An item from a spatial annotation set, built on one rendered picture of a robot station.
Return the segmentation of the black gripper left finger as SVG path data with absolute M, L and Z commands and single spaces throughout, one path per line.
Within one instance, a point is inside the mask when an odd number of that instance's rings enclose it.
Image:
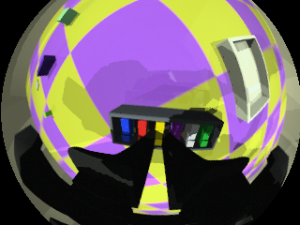
M 83 173 L 121 185 L 127 189 L 132 209 L 138 209 L 143 195 L 155 143 L 155 129 L 147 131 L 137 142 L 117 154 L 98 153 L 83 147 L 69 147 L 67 154 L 72 164 Z

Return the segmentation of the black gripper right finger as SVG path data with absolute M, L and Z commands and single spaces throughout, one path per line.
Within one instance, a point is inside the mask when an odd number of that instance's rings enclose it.
M 250 157 L 205 160 L 192 153 L 169 130 L 162 134 L 162 158 L 164 158 L 169 210 L 181 210 L 180 205 L 202 188 L 206 181 L 221 179 L 240 173 L 250 162 Z

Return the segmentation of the red fuse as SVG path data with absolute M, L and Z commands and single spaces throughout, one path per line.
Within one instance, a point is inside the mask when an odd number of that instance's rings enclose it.
M 143 137 L 143 135 L 147 132 L 147 120 L 138 120 L 138 132 L 139 132 L 139 139 Z

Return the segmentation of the light green block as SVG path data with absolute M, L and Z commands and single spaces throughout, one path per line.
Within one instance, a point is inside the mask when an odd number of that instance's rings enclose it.
M 61 12 L 61 15 L 59 15 L 59 18 L 57 18 L 57 22 L 64 23 L 65 25 L 70 25 L 72 20 L 74 20 L 75 16 L 78 15 L 79 12 L 72 10 L 71 7 L 64 8 L 64 11 Z

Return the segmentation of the yellow blade fuse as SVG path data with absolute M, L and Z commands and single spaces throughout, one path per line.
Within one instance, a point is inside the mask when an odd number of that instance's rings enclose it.
M 157 121 L 157 126 L 155 127 L 155 143 L 154 145 L 162 145 L 162 134 L 164 134 L 165 121 Z

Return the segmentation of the small green block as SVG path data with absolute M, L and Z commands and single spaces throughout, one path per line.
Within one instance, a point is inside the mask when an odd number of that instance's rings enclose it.
M 46 116 L 52 116 L 53 114 L 52 114 L 52 110 L 48 110 L 48 112 L 45 112 L 44 113 L 44 116 L 46 117 Z

